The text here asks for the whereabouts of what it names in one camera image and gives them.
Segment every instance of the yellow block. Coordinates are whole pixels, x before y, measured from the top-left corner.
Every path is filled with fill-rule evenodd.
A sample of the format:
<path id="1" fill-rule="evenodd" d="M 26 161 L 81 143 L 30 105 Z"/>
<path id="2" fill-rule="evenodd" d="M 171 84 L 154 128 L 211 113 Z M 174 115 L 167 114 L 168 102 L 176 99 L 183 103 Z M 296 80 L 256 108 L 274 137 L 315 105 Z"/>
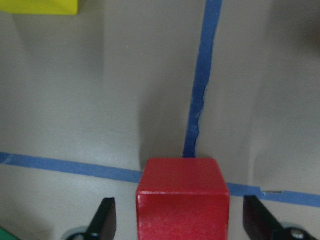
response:
<path id="1" fill-rule="evenodd" d="M 0 11 L 11 14 L 76 15 L 78 0 L 0 0 Z"/>

